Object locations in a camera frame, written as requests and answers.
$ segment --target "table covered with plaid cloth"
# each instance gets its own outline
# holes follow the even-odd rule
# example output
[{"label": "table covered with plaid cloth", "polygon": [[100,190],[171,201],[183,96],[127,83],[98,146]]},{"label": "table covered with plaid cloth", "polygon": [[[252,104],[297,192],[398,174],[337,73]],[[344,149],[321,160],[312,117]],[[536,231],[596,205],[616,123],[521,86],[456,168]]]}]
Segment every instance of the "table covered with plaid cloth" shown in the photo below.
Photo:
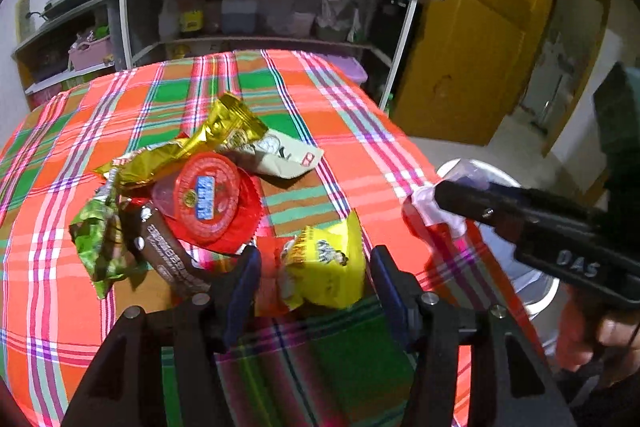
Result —
[{"label": "table covered with plaid cloth", "polygon": [[[34,425],[59,425],[83,373],[127,306],[172,305],[151,271],[99,301],[67,232],[99,186],[92,169],[141,146],[191,134],[217,95],[242,97],[269,127],[318,146],[318,168],[290,187],[260,180],[257,235],[325,227],[352,208],[365,252],[386,244],[400,269],[462,307],[509,307],[534,332],[479,232],[437,249],[414,237],[401,205],[437,181],[432,166],[366,95],[316,55],[243,51],[121,71],[56,95],[14,132],[0,163],[0,375]],[[189,248],[196,259],[211,253]],[[221,264],[228,263],[219,259]],[[236,425],[397,425],[415,360],[391,339],[374,296],[306,319],[256,319],[218,357]],[[169,425],[180,425],[172,352],[163,355]],[[461,348],[454,425],[465,425],[470,350]]]}]

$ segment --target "blue gripper pad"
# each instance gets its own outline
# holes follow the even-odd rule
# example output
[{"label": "blue gripper pad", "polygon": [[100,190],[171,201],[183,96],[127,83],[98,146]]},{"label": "blue gripper pad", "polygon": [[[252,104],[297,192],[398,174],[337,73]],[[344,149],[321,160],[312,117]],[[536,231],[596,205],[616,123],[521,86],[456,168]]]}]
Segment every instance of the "blue gripper pad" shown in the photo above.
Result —
[{"label": "blue gripper pad", "polygon": [[371,250],[369,267],[391,335],[411,353],[420,336],[422,318],[417,298],[423,293],[414,275],[398,269],[384,245]]},{"label": "blue gripper pad", "polygon": [[222,339],[226,349],[233,346],[244,330],[244,323],[254,303],[255,293],[260,283],[260,251],[248,245],[242,250],[242,255],[236,267],[229,272],[232,276],[226,284],[232,285],[225,310],[225,327]]}]

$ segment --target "human hand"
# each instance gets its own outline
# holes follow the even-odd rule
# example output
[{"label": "human hand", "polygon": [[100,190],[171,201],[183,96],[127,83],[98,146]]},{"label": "human hand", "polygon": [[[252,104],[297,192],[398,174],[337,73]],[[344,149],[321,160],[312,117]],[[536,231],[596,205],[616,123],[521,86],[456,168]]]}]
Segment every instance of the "human hand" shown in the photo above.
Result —
[{"label": "human hand", "polygon": [[[589,324],[575,291],[564,306],[560,318],[556,360],[569,371],[589,362],[596,342],[606,347],[628,346],[638,323],[640,311],[609,311],[595,324]],[[600,386],[607,387],[630,377],[640,368],[640,334],[636,335],[628,352],[605,361]]]}]

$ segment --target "wooden door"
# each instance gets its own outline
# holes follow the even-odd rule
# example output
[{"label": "wooden door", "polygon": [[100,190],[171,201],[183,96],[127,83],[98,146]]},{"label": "wooden door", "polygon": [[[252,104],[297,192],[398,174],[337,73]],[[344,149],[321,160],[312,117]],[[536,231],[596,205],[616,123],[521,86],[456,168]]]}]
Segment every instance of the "wooden door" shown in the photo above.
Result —
[{"label": "wooden door", "polygon": [[392,119],[409,136],[484,145],[531,72],[552,0],[433,1]]}]

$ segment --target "red lid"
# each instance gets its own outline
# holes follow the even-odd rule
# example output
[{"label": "red lid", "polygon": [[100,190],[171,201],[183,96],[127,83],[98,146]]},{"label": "red lid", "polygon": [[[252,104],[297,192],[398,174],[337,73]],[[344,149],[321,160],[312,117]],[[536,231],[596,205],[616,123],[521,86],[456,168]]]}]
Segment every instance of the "red lid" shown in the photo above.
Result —
[{"label": "red lid", "polygon": [[192,156],[175,181],[175,217],[195,237],[212,241],[236,215],[240,191],[238,168],[214,152]]}]

